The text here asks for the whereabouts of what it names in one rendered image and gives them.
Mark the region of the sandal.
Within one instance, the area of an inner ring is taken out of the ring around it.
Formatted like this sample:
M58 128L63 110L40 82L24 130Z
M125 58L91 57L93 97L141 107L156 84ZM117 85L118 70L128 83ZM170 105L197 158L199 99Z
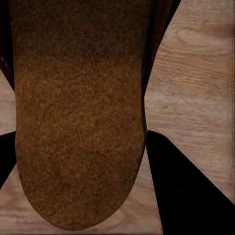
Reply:
M145 91L180 2L0 0L20 180L55 227L93 227L130 194L148 137Z

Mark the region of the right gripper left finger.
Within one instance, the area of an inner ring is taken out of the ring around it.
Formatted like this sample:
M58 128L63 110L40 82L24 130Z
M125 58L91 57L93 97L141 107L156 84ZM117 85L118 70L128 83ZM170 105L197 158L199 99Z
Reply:
M0 189L16 165L15 132L0 136Z

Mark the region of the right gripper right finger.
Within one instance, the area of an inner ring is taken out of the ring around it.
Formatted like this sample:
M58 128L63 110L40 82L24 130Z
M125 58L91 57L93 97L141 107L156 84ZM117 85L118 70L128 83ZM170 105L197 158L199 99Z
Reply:
M147 133L164 235L235 235L235 205L167 137Z

